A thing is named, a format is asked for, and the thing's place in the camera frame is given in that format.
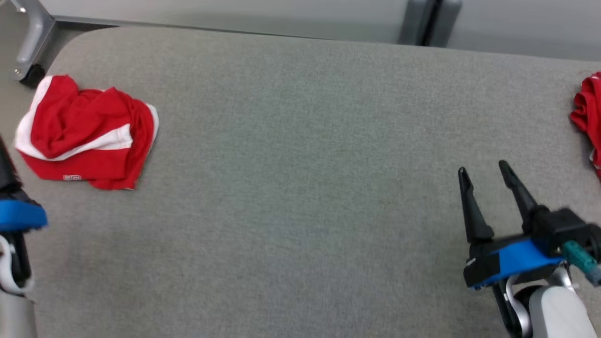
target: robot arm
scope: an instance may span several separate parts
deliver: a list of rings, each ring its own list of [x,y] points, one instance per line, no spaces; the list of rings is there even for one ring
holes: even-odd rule
[[[463,269],[468,287],[493,290],[511,337],[597,337],[584,304],[572,286],[570,265],[595,286],[601,282],[601,228],[587,224],[568,208],[550,211],[539,205],[505,161],[499,162],[522,216],[522,233],[494,238],[473,195],[465,168],[459,186],[469,247]],[[548,286],[513,286],[546,280]]]
[[[47,225],[46,213],[22,189],[0,138],[0,337],[37,338],[34,304],[25,294],[34,285],[24,234]]]

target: red cloth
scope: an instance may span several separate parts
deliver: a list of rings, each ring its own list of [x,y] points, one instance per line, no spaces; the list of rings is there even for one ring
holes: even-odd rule
[[[134,189],[157,128],[154,107],[122,91],[80,91],[69,76],[48,76],[17,128],[15,146],[42,179]]]
[[[574,97],[576,109],[570,119],[593,143],[591,161],[601,177],[601,72],[597,72],[582,81],[582,90]]]

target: gray fabric surface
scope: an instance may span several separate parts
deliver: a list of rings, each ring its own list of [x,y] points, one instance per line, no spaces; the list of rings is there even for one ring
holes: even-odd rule
[[[497,161],[601,221],[568,113],[599,63],[165,28],[86,33],[50,73],[155,105],[137,191],[43,182],[40,337],[505,337],[470,291],[457,170],[520,231]],[[601,293],[580,274],[601,330]]]

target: teal cable connector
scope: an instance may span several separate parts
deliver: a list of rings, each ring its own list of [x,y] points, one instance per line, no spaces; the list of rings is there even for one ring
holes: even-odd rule
[[[567,241],[561,246],[561,253],[569,264],[576,265],[584,273],[593,286],[601,285],[601,268],[580,244],[575,241]]]

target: white panel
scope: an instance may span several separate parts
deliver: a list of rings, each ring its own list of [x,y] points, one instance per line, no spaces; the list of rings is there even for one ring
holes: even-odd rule
[[[396,42],[407,0],[41,0],[50,15]]]
[[[599,0],[463,0],[447,47],[601,60]]]

